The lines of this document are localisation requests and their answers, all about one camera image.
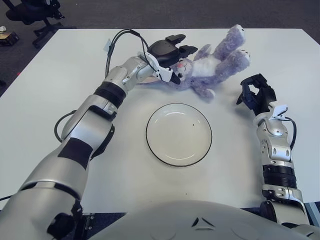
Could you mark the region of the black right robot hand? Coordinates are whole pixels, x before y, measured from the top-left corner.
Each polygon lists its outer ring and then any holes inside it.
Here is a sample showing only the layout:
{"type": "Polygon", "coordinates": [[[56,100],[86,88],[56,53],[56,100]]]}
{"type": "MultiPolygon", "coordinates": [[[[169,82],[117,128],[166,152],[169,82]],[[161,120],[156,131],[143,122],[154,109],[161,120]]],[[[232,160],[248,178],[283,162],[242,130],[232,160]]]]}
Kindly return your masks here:
{"type": "Polygon", "coordinates": [[[268,85],[267,79],[261,73],[244,79],[240,85],[242,92],[236,104],[244,103],[255,116],[269,112],[269,103],[277,100],[274,89],[268,85]]]}

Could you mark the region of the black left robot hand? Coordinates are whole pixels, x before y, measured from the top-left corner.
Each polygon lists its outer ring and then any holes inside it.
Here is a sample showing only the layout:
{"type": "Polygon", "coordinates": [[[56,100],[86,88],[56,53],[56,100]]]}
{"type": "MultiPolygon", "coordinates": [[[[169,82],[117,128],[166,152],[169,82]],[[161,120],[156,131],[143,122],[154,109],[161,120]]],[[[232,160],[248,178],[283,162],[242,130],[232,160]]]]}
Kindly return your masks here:
{"type": "Polygon", "coordinates": [[[174,73],[172,66],[180,59],[185,59],[194,54],[198,48],[195,46],[176,45],[181,43],[186,36],[184,34],[170,35],[163,40],[154,42],[147,50],[146,59],[153,69],[152,75],[158,80],[176,85],[181,83],[180,78],[174,73]]]}

